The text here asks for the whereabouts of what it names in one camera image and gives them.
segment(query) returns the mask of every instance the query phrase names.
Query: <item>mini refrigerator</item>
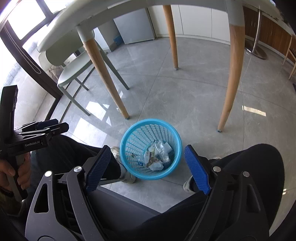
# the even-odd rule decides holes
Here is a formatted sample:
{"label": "mini refrigerator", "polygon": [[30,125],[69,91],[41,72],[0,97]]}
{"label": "mini refrigerator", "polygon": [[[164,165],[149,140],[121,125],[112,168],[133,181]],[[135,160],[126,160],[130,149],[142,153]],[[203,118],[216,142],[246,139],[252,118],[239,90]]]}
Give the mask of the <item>mini refrigerator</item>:
{"label": "mini refrigerator", "polygon": [[139,9],[114,19],[125,44],[155,39],[149,12]]}

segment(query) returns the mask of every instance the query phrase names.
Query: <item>round metal base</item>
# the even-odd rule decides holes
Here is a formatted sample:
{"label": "round metal base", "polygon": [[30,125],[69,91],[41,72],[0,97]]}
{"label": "round metal base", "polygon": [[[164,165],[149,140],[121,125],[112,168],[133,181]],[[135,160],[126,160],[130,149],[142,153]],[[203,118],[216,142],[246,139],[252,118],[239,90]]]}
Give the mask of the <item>round metal base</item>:
{"label": "round metal base", "polygon": [[267,59],[267,55],[264,52],[264,50],[262,48],[260,48],[258,45],[255,48],[254,53],[252,52],[253,50],[253,46],[254,46],[254,42],[248,39],[245,39],[245,43],[244,43],[244,48],[249,51],[251,54],[255,55],[258,58],[261,59]]}

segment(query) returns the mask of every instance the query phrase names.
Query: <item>chair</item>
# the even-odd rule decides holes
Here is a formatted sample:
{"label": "chair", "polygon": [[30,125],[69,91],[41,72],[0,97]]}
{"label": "chair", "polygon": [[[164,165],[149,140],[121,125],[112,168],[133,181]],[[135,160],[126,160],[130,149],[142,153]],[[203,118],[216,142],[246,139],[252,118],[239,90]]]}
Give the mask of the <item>chair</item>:
{"label": "chair", "polygon": [[292,76],[295,75],[295,69],[296,69],[296,53],[294,52],[294,50],[291,48],[291,44],[292,44],[292,39],[296,40],[296,36],[295,35],[291,35],[291,39],[290,39],[290,43],[289,43],[289,47],[288,47],[288,50],[287,50],[287,53],[286,53],[286,56],[285,56],[285,59],[284,59],[284,62],[283,62],[283,65],[288,57],[288,54],[290,53],[292,55],[292,57],[294,58],[295,60],[295,64],[294,64],[294,67],[292,69],[292,72],[289,76],[289,79],[291,79]]}
{"label": "chair", "polygon": [[[73,54],[75,51],[80,49],[83,46],[82,41],[76,31],[76,29],[71,30],[65,36],[60,38],[57,42],[55,42],[48,50],[43,53],[40,53],[39,59],[42,59],[44,62],[44,57],[48,60],[48,62],[54,66],[62,66],[63,71],[58,79],[57,86],[66,95],[70,101],[72,101],[79,109],[81,109],[85,114],[90,115],[90,113],[84,109],[64,88],[65,85],[72,82],[72,80],[76,80],[78,84],[80,84],[83,88],[88,91],[88,88],[77,78],[83,71],[85,71],[89,66],[91,66],[92,61],[84,50],[80,55],[78,55],[73,61],[71,61],[68,65],[65,65],[65,60]],[[104,53],[102,48],[99,46],[100,53],[103,57],[105,63],[109,66],[109,68],[113,71],[116,77],[120,80],[120,82],[124,85],[124,87],[128,90],[129,87],[124,82],[120,74],[117,72],[107,55]]]}

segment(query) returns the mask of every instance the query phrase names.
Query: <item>light green chair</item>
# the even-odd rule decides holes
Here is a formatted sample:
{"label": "light green chair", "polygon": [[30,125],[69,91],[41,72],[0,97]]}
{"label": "light green chair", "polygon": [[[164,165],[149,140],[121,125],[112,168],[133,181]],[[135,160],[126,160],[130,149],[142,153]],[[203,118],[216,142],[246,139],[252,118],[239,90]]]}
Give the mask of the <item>light green chair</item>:
{"label": "light green chair", "polygon": [[[86,113],[87,115],[90,115],[90,113],[86,109],[84,109],[63,87],[69,84],[70,82],[72,82],[72,80],[76,80],[83,88],[85,88],[88,91],[88,88],[77,78],[83,71],[85,71],[92,64],[92,61],[90,60],[89,55],[87,54],[87,52],[84,50],[82,46],[83,46],[83,43],[80,40],[80,37],[76,29],[73,29],[72,31],[67,33],[65,36],[60,38],[57,42],[55,42],[48,50],[46,50],[45,56],[50,64],[54,66],[62,66],[64,68],[57,83],[57,86],[61,90],[61,92],[63,92],[63,94],[66,95],[70,99],[70,101],[72,101],[84,113]],[[107,57],[107,55],[104,53],[104,51],[100,46],[99,48],[105,63],[109,66],[112,72],[120,80],[123,86],[128,90],[129,87],[124,82],[120,74],[117,72],[117,70],[115,69],[115,67],[109,60],[109,58]],[[81,49],[83,50],[83,52],[80,55],[78,55],[68,65],[64,64],[66,59],[71,54]]]}

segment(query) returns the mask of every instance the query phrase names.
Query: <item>white table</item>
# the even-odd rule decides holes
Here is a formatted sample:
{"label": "white table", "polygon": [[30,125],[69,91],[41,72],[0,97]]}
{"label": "white table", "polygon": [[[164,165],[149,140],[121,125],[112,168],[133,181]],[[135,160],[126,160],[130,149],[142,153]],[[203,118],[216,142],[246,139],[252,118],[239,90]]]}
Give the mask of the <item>white table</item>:
{"label": "white table", "polygon": [[[244,2],[275,18],[281,19],[280,12],[269,0],[245,0]],[[217,129],[221,132],[232,109],[242,72],[245,41],[242,0],[76,0],[51,22],[48,34],[43,41],[41,41],[37,49],[39,52],[46,51],[60,37],[76,27],[84,47],[110,95],[123,116],[128,119],[129,114],[115,88],[91,31],[95,27],[123,14],[153,5],[163,5],[172,48],[173,65],[175,70],[177,70],[178,55],[173,15],[170,7],[171,4],[209,7],[228,13],[230,29],[230,67],[225,102]]]}

